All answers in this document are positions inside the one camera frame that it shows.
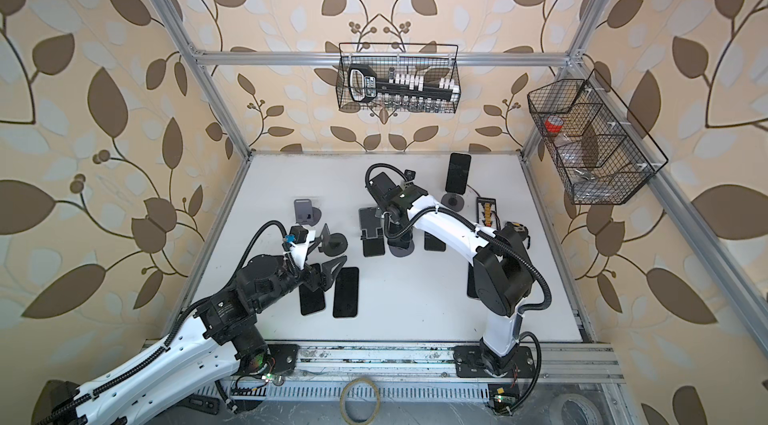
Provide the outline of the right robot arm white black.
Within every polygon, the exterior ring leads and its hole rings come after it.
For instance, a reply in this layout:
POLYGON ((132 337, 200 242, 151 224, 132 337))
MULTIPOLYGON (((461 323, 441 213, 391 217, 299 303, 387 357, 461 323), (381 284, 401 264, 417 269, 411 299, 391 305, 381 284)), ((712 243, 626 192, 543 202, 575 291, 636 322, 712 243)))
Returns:
POLYGON ((398 242, 418 229, 472 265, 476 294, 489 310, 479 342, 483 367, 493 376, 509 373, 521 341, 535 337, 522 330, 524 315, 552 303, 549 284, 528 255, 527 228, 514 222, 501 229, 472 222, 414 184, 410 170, 388 163, 368 167, 365 188, 381 212, 387 240, 398 242))

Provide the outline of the black phone with label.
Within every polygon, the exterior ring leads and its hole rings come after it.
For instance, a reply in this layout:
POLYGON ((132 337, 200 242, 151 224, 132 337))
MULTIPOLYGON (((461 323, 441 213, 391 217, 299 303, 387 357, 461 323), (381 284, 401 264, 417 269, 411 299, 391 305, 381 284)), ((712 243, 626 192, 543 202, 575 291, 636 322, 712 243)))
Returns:
POLYGON ((334 287, 333 317, 354 318, 358 314, 359 302, 359 278, 358 267, 344 267, 341 269, 334 287))

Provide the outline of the purple edged black phone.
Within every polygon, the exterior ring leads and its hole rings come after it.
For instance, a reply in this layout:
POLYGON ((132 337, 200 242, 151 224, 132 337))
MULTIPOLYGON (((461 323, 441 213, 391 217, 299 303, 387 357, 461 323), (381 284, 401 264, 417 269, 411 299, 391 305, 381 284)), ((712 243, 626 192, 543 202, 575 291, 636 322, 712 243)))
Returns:
POLYGON ((475 276, 474 276, 474 267, 472 264, 468 265, 467 268, 467 288, 466 288, 466 294, 471 299, 477 299, 478 294, 476 291, 476 282, 475 282, 475 276))

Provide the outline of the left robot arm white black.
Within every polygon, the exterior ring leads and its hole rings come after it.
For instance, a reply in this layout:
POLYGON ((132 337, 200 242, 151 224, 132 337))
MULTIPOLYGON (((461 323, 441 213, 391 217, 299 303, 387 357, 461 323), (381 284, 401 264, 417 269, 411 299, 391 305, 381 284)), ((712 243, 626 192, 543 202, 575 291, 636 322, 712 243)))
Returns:
POLYGON ((145 424, 201 387, 267 358, 259 314, 300 287, 329 290, 347 262, 344 255, 309 262, 311 252, 327 248, 327 231, 270 220, 257 232, 270 227, 281 235, 280 252, 255 255, 248 245, 225 285, 180 312, 164 338, 92 381, 57 385, 42 423, 145 424))

